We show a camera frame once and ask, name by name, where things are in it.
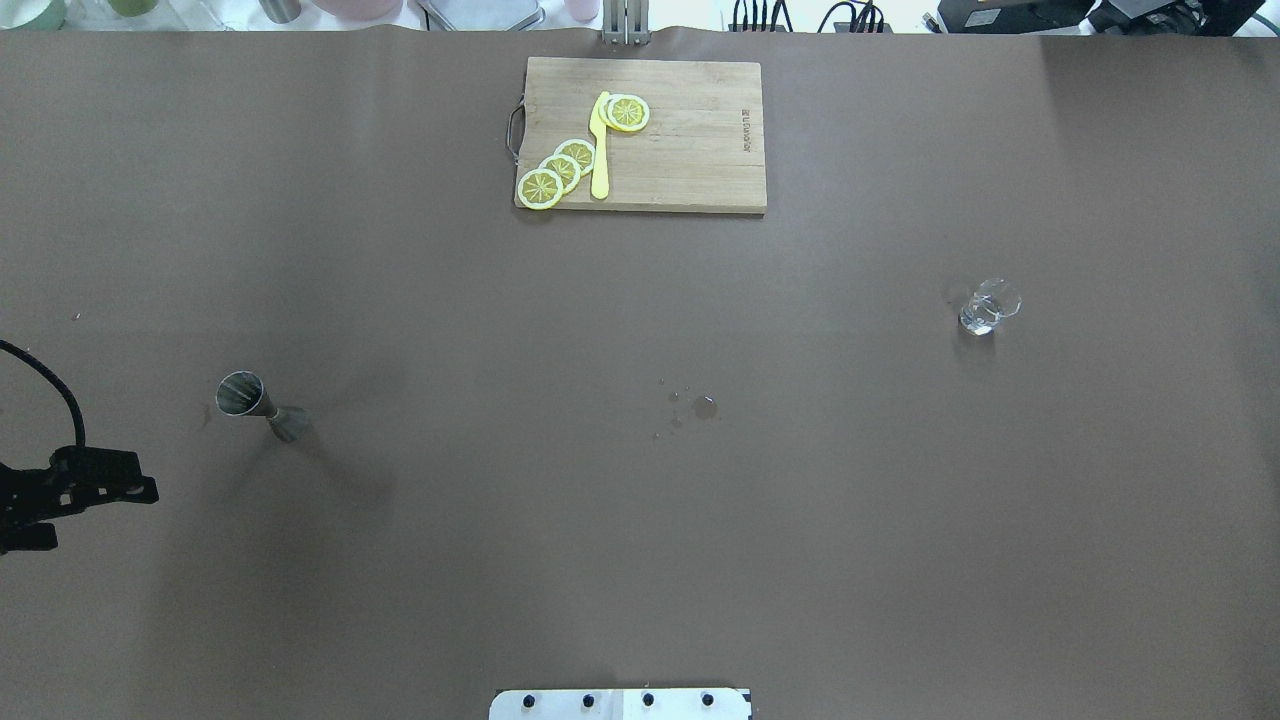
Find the water droplet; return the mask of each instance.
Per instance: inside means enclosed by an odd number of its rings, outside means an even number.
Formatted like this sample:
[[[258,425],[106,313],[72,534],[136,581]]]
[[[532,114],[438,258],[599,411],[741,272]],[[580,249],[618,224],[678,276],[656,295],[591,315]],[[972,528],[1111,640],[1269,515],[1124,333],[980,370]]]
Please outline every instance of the water droplet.
[[[710,420],[719,413],[719,406],[716,405],[716,398],[709,395],[704,395],[694,401],[694,415],[699,420]]]

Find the green container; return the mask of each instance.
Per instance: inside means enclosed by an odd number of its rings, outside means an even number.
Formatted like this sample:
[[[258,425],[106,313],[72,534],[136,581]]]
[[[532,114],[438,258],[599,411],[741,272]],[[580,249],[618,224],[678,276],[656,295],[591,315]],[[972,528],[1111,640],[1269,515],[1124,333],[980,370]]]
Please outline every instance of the green container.
[[[125,18],[133,18],[156,9],[160,0],[106,0],[111,9]]]

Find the white cup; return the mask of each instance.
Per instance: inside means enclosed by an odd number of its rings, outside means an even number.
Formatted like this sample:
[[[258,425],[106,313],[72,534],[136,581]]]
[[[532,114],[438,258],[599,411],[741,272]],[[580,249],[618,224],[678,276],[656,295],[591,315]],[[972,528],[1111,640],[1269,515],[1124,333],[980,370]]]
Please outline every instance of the white cup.
[[[564,8],[575,20],[585,23],[600,14],[600,0],[564,0]]]

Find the metal jigger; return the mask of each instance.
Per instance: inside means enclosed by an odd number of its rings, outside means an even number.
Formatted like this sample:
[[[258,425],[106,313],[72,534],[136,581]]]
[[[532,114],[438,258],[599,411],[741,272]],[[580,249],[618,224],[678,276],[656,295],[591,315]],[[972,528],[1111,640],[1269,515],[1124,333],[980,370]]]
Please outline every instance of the metal jigger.
[[[306,410],[288,405],[276,407],[266,395],[262,378],[248,370],[237,370],[218,383],[218,409],[232,418],[266,418],[271,432],[284,442],[298,439],[302,430],[311,427]]]

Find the black device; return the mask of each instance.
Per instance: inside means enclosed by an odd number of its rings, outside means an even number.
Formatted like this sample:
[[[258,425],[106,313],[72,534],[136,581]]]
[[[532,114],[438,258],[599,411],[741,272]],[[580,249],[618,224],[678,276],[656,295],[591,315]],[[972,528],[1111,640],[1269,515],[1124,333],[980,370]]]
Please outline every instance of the black device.
[[[1089,24],[1108,35],[1235,35],[1263,0],[1103,0]]]
[[[942,29],[1016,35],[1070,28],[1088,19],[1108,35],[1230,36],[1263,0],[940,0]]]
[[[940,0],[938,18],[946,32],[1019,35],[1080,24],[1093,0]]]
[[[26,363],[58,389],[76,429],[76,445],[55,450],[49,468],[15,470],[0,462],[0,555],[58,547],[58,533],[46,520],[77,515],[108,502],[150,505],[160,500],[156,482],[142,474],[137,454],[84,445],[79,404],[58,375],[3,340],[0,350]]]

